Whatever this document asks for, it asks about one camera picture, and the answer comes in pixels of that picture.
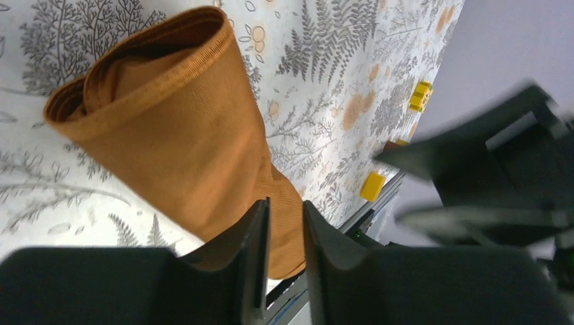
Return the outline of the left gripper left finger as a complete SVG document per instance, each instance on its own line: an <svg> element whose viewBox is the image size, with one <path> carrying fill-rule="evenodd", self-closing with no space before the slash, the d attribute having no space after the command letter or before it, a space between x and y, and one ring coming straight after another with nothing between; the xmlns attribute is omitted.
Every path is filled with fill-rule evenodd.
<svg viewBox="0 0 574 325"><path fill-rule="evenodd" d="M270 201L177 257L167 248L32 247L1 263L2 324L258 324Z"/></svg>

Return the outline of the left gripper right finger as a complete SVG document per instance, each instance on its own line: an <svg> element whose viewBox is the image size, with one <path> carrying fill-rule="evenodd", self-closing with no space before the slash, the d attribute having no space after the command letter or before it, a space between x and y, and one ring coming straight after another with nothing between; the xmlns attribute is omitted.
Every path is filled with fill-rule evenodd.
<svg viewBox="0 0 574 325"><path fill-rule="evenodd" d="M540 267L517 248L364 247L303 204L314 324L568 324Z"/></svg>

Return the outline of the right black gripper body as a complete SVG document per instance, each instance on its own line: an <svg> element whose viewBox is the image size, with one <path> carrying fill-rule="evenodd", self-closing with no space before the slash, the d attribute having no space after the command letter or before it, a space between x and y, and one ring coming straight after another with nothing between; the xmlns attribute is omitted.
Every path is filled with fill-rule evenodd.
<svg viewBox="0 0 574 325"><path fill-rule="evenodd" d="M573 121L527 83L497 106L445 131L447 173L433 181L443 207L573 209Z"/></svg>

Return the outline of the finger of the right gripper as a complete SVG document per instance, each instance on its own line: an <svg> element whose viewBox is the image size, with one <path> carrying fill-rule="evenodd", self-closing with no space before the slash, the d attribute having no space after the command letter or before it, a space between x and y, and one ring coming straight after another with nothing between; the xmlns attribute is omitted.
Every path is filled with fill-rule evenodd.
<svg viewBox="0 0 574 325"><path fill-rule="evenodd" d="M374 160L401 169L421 179L438 180L448 170L447 135L437 135L395 150L379 150Z"/></svg>
<svg viewBox="0 0 574 325"><path fill-rule="evenodd" d="M573 209L441 207L408 211L399 225L441 245L525 247L573 228Z"/></svg>

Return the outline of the orange cloth napkin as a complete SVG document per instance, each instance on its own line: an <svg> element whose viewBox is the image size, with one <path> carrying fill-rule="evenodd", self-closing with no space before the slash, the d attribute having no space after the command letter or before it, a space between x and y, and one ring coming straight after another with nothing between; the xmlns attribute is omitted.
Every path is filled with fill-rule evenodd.
<svg viewBox="0 0 574 325"><path fill-rule="evenodd" d="M305 267L302 200L271 162L263 118L220 9L191 9L115 45L51 95L44 117L203 241L269 198L269 277L289 278Z"/></svg>

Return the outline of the yellow cube block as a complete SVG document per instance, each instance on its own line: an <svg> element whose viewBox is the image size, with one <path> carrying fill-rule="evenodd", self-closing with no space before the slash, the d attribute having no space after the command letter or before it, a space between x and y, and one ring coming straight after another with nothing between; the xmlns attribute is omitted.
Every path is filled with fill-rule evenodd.
<svg viewBox="0 0 574 325"><path fill-rule="evenodd" d="M400 145L400 146L408 146L410 144L409 142L402 140L402 139L398 139L395 143Z"/></svg>

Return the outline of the brown round block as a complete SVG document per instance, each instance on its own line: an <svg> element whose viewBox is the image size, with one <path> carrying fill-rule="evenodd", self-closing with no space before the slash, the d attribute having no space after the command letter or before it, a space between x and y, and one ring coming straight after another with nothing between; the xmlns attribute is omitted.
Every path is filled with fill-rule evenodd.
<svg viewBox="0 0 574 325"><path fill-rule="evenodd" d="M397 143L397 142L387 141L385 143L385 145L383 146L382 151L388 152L388 151L395 150L395 149L401 148L401 147L402 147L402 145Z"/></svg>

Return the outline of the yellow numbered die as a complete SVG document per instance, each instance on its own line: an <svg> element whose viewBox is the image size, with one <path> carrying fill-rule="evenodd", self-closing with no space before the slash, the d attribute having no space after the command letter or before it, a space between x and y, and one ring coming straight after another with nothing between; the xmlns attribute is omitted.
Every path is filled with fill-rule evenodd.
<svg viewBox="0 0 574 325"><path fill-rule="evenodd" d="M426 81L419 82L409 100L409 109L423 113L433 94L433 85Z"/></svg>

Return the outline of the yellow cylinder block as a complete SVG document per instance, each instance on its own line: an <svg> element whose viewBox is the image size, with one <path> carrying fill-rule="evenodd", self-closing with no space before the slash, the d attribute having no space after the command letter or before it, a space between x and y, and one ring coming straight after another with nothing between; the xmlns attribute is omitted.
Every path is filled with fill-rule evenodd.
<svg viewBox="0 0 574 325"><path fill-rule="evenodd" d="M386 183L386 177L376 172L371 172L361 189L360 196L369 201L375 202Z"/></svg>

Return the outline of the floral patterned table mat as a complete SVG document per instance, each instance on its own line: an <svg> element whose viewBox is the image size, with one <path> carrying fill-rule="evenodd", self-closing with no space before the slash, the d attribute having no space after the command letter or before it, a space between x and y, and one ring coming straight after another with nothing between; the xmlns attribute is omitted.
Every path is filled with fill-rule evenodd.
<svg viewBox="0 0 574 325"><path fill-rule="evenodd" d="M274 165L334 225L362 204L371 154L409 139L462 1L214 1L229 16ZM25 246L201 242L45 125L48 95L116 42L199 1L1 2L1 254Z"/></svg>

